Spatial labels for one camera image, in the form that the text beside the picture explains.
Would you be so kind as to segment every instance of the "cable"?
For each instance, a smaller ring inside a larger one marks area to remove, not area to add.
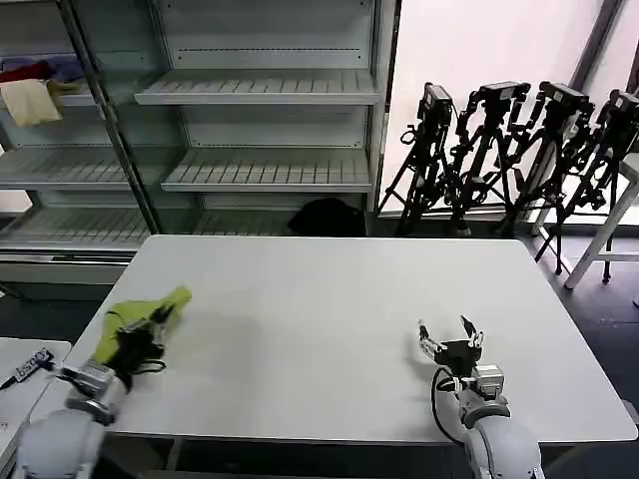
[[[464,443],[452,437],[452,435],[444,429],[443,425],[439,421],[439,415],[437,414],[437,405],[435,403],[435,391],[437,386],[437,379],[439,378],[439,374],[441,374],[442,372],[445,372],[446,374],[448,374],[443,367],[440,367],[439,369],[437,369],[437,372],[435,372],[435,375],[432,378],[432,383],[430,384],[430,406],[432,408],[432,417],[435,418],[435,423],[437,424],[437,427],[439,428],[441,433],[444,436],[446,436],[450,440],[450,442],[452,442],[456,446],[464,448],[465,447]]]
[[[455,107],[455,104],[452,103],[452,111],[455,113],[455,118],[457,119],[457,122],[459,121],[459,114],[457,113],[457,107]]]

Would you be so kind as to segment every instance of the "metal shelf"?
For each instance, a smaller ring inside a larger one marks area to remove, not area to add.
[[[86,82],[81,83],[78,90],[64,92],[56,99],[55,103],[61,107],[91,107],[96,104],[96,102],[93,101],[89,85]],[[0,108],[6,108],[1,97]]]
[[[148,184],[160,180],[161,169],[140,163]],[[34,147],[0,156],[0,190],[129,191],[130,187],[112,148]]]
[[[366,154],[349,148],[189,150],[162,182],[168,192],[368,193]]]
[[[205,211],[194,235],[287,237],[292,234],[288,223],[292,212],[208,210]]]
[[[149,235],[137,209],[32,209],[0,233],[0,250],[136,251]]]
[[[372,105],[379,94],[368,70],[173,70],[135,98],[141,105]]]

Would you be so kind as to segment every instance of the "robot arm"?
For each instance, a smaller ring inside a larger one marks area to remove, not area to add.
[[[455,394],[459,419],[466,429],[462,445],[477,479],[544,479],[539,445],[523,425],[510,417],[508,401],[501,395],[504,376],[496,365],[477,365],[481,357],[483,333],[461,317],[467,340],[439,343],[421,321],[421,350],[442,366],[449,377],[433,381],[433,391]],[[451,437],[440,426],[442,432]]]
[[[89,360],[80,369],[54,371],[74,389],[66,409],[32,423],[24,432],[13,479],[91,477],[107,427],[117,419],[133,375],[164,366],[158,359],[164,353],[162,333],[172,310],[159,308],[150,318],[118,329],[118,349],[105,364]]]

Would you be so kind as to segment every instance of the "yellow cloth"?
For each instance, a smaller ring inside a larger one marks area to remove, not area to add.
[[[19,127],[62,120],[47,86],[40,80],[0,83],[0,94]]]
[[[125,301],[111,306],[104,318],[102,327],[102,336],[93,359],[98,362],[106,362],[118,350],[118,342],[116,341],[116,331],[120,327],[127,326],[140,319],[148,318],[153,311],[161,306],[174,307],[173,312],[169,316],[166,332],[171,329],[180,320],[182,308],[191,300],[191,292],[184,286],[176,287],[168,296],[155,301]]]

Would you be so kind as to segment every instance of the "camera tripod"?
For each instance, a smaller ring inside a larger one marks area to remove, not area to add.
[[[574,158],[590,136],[588,122],[592,116],[594,106],[588,97],[561,83],[541,82],[539,94],[533,109],[539,111],[545,105],[546,117],[542,127],[537,130],[521,155],[530,150],[533,145],[541,141],[541,145],[533,162],[532,168],[520,195],[513,208],[506,212],[497,231],[503,236],[512,236],[518,217],[530,209],[530,204],[544,200],[543,209],[556,208],[558,215],[562,212],[563,194],[561,187],[565,177],[574,164]],[[564,145],[563,131],[571,118],[579,113],[575,123],[574,137]],[[553,163],[554,169],[546,179],[547,171]],[[561,270],[561,241],[558,243],[557,269]]]
[[[463,219],[465,214],[471,208],[484,204],[490,191],[493,191],[504,201],[507,210],[512,208],[508,171],[517,163],[516,159],[519,158],[520,147],[528,139],[528,125],[517,125],[515,122],[519,117],[521,106],[526,101],[526,95],[529,90],[530,84],[528,83],[503,82],[484,85],[478,91],[470,94],[468,105],[459,116],[455,131],[459,136],[459,145],[451,150],[454,156],[453,169],[459,177],[459,208],[453,210],[451,221],[462,235],[468,236],[470,234]],[[482,106],[485,112],[484,123],[477,127],[472,138],[470,138],[467,129],[468,120],[477,111],[477,106],[481,102],[483,102]],[[508,119],[508,135],[504,137],[501,125],[504,123],[504,117],[509,111],[511,113]],[[508,150],[513,140],[518,143],[517,152],[515,152],[515,155],[508,156]],[[477,142],[479,142],[479,146],[470,169],[462,174],[463,161],[474,150]],[[490,172],[482,177],[481,170],[493,142],[497,145],[495,167],[498,168],[498,171]],[[499,180],[501,180],[502,184],[502,193],[494,188]]]
[[[417,109],[417,118],[420,119],[420,123],[417,129],[414,125],[408,125],[409,130],[400,139],[405,145],[412,145],[412,148],[394,180],[386,189],[377,210],[379,214],[390,196],[402,202],[403,211],[395,232],[398,237],[409,235],[423,213],[444,196],[447,196],[447,201],[454,209],[457,208],[454,187],[456,178],[446,161],[444,151],[452,108],[452,99],[442,87],[431,83],[424,85],[424,94]],[[413,175],[404,199],[395,189],[406,170],[412,171]]]
[[[610,93],[610,99],[601,109],[597,119],[597,128],[576,158],[576,168],[583,171],[588,166],[590,156],[597,149],[594,159],[586,172],[580,176],[580,183],[570,202],[561,215],[557,215],[557,223],[548,231],[548,238],[537,253],[535,261],[539,261],[552,240],[557,237],[560,242],[561,226],[575,212],[577,207],[590,204],[593,210],[598,210],[606,203],[603,192],[610,186],[610,210],[615,207],[617,200],[617,180],[619,164],[632,149],[639,136],[639,100],[619,90]],[[603,169],[600,178],[595,178],[597,171]],[[612,250],[612,236],[606,244],[607,250]],[[605,262],[604,282],[610,280],[610,261]]]

